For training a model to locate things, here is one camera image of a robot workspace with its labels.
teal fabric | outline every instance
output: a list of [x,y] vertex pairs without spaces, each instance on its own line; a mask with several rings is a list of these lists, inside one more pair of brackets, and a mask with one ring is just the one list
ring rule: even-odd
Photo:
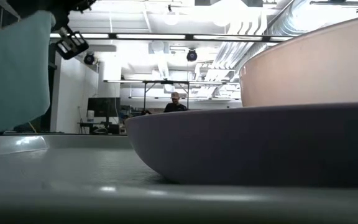
[[0,131],[49,107],[48,45],[54,18],[38,11],[0,30]]

large bowl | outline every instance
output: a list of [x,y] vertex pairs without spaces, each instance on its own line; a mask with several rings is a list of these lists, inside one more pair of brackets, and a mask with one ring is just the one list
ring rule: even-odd
[[358,187],[358,103],[128,119],[139,157],[181,184]]
[[240,76],[243,106],[358,102],[358,19],[278,44]]

yellow cable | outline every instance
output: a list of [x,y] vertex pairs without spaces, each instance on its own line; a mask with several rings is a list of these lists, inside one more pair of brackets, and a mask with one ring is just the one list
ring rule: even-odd
[[34,131],[34,133],[37,134],[37,131],[35,130],[34,126],[31,124],[31,122],[29,122],[29,125],[31,126],[32,130]]

person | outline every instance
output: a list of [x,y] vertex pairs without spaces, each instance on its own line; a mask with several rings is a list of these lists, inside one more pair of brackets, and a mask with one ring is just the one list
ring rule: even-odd
[[180,99],[179,93],[173,92],[171,94],[171,99],[172,99],[172,103],[167,104],[164,113],[187,110],[187,107],[185,105],[179,103],[179,99]]
[[151,112],[149,110],[142,110],[142,112],[140,112],[140,115],[148,115],[151,114]]

security camera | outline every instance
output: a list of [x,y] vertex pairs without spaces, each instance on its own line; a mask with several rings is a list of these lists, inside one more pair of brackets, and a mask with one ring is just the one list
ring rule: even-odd
[[189,62],[194,62],[195,60],[197,60],[197,53],[195,49],[190,49],[189,52],[187,53],[187,61]]
[[86,53],[86,56],[84,58],[84,63],[87,65],[94,65],[96,64],[98,60],[94,57],[94,53],[93,52],[88,52]]

